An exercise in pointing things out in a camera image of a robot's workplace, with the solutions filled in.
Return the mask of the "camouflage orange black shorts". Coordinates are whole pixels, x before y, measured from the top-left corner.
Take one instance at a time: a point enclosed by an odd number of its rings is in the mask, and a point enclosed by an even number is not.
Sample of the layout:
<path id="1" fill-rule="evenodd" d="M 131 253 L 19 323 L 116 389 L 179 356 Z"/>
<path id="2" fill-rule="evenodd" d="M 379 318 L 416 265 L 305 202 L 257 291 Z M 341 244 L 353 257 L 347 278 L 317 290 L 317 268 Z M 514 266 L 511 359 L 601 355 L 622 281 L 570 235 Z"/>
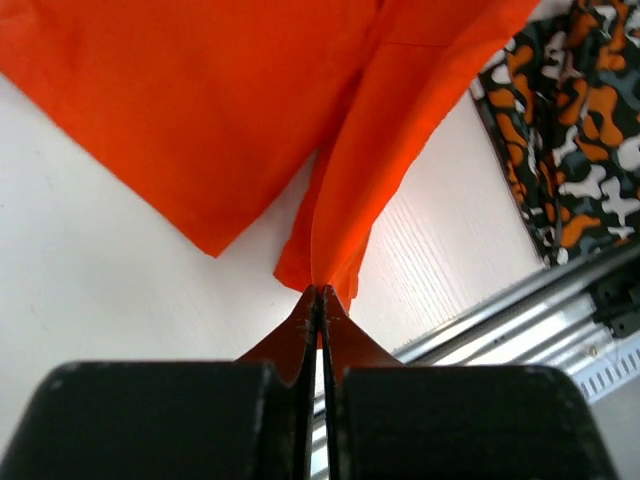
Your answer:
<path id="1" fill-rule="evenodd" d="M 529 23 L 472 96 L 539 257 L 639 235 L 639 5 L 575 1 Z"/>

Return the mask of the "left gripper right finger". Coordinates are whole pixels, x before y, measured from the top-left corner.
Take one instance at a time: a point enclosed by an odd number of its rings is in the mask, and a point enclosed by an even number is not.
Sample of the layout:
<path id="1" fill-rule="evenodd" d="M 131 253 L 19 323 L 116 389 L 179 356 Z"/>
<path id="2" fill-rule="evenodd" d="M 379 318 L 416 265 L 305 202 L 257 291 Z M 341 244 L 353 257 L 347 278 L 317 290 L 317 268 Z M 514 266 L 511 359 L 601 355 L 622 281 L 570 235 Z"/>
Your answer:
<path id="1" fill-rule="evenodd" d="M 580 390 L 544 365 L 410 367 L 321 293 L 333 479 L 614 479 Z"/>

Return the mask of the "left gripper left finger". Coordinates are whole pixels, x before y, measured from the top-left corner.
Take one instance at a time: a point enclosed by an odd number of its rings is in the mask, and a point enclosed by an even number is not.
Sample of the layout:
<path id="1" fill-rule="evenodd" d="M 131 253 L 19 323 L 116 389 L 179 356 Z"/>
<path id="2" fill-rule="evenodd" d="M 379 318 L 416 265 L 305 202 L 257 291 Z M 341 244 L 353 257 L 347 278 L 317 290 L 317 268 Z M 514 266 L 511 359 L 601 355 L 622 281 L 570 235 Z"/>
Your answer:
<path id="1" fill-rule="evenodd" d="M 318 292 L 235 361 L 86 361 L 39 384 L 5 479 L 306 479 Z"/>

